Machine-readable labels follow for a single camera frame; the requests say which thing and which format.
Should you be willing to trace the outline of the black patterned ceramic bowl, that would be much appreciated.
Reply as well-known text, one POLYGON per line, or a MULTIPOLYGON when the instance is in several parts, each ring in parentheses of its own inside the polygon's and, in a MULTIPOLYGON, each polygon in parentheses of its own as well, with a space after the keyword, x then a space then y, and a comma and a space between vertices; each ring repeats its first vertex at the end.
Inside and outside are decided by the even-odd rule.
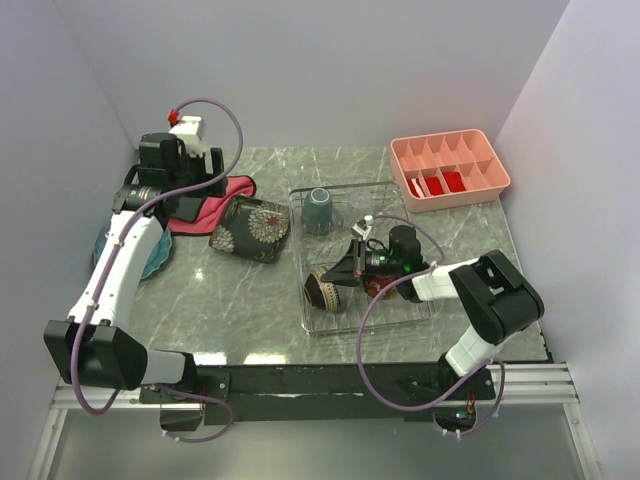
POLYGON ((310 271, 303 285, 306 301, 313 307, 330 313, 343 310, 343 301, 338 287, 331 282, 325 282, 322 277, 328 269, 319 266, 310 271))

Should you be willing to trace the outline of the white brown ceramic bowl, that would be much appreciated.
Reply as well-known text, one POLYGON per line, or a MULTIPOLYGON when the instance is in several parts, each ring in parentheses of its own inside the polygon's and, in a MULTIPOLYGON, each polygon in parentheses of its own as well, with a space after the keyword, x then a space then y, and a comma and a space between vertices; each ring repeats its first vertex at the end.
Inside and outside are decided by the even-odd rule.
MULTIPOLYGON (((383 290, 388 284, 395 280, 393 276, 372 276, 365 279, 363 285, 363 291, 370 297, 375 298, 378 293, 383 290)), ((389 289, 382 297, 383 300, 393 298, 397 294, 397 288, 393 287, 389 289)))

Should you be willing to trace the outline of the grey blue ceramic mug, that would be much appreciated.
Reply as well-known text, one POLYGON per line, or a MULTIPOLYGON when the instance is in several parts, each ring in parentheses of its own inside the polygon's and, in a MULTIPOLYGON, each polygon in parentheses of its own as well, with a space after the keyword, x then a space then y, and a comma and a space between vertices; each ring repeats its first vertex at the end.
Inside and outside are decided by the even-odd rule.
POLYGON ((331 228, 332 214, 332 196, 327 189, 316 187, 304 198, 301 218, 307 233, 326 235, 331 228))

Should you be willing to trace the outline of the black floral square plate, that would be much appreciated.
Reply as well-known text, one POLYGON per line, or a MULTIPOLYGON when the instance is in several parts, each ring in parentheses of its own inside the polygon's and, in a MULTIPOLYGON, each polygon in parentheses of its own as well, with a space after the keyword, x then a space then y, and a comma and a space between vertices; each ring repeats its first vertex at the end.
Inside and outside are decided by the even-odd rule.
POLYGON ((290 231, 288 206, 234 195, 209 237, 216 251, 263 264, 275 263, 290 231))

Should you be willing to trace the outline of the teal round plate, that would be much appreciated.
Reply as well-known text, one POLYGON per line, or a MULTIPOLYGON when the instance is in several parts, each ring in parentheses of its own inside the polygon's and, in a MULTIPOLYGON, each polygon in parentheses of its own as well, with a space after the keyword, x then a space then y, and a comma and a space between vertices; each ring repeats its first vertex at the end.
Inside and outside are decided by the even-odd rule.
MULTIPOLYGON (((100 230, 98 237, 94 243, 93 251, 92 251, 92 266, 96 267, 97 263, 102 255, 102 252, 106 246, 107 239, 109 236, 109 228, 103 227, 100 230)), ((154 246, 146 264, 141 274, 142 280, 147 280, 148 278, 155 275, 159 270, 163 268, 163 265, 169 261, 173 249, 173 240, 168 229, 165 229, 154 246)))

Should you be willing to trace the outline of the clear faceted glass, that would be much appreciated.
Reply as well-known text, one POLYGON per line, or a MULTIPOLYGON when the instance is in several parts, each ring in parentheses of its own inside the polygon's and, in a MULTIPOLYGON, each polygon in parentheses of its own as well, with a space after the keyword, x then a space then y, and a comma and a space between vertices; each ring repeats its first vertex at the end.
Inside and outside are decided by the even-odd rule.
POLYGON ((367 190, 357 190, 348 197, 347 206, 351 213, 361 216, 370 215, 373 210, 373 195, 367 190))

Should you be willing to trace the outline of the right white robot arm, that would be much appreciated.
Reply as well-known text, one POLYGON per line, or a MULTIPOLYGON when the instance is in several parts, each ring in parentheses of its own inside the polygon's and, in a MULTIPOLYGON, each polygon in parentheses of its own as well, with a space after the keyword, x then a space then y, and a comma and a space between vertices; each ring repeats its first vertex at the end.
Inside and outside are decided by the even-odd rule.
POLYGON ((338 308, 340 287, 359 288, 372 297, 388 288, 415 304, 459 300, 469 327, 439 361, 438 386, 447 397, 462 397, 473 385, 470 371, 544 315, 540 295, 500 250, 440 265, 423 257, 420 230, 413 225, 392 227, 386 244, 370 238, 369 231, 356 223, 346 253, 331 268, 310 273, 304 294, 324 311, 338 308))

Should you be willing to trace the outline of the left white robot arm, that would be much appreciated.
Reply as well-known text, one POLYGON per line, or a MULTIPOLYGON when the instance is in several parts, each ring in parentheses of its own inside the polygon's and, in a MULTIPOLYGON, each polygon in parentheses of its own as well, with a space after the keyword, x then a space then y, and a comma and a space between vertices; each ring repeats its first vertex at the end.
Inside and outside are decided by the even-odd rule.
POLYGON ((106 244, 88 285, 66 319, 45 328, 45 345, 66 383, 113 390, 164 384, 179 402, 197 395, 192 354, 149 349, 127 329, 145 265, 179 207, 178 197, 165 192, 202 184, 223 168, 217 147, 189 146, 166 132, 141 138, 139 161, 115 194, 106 244))

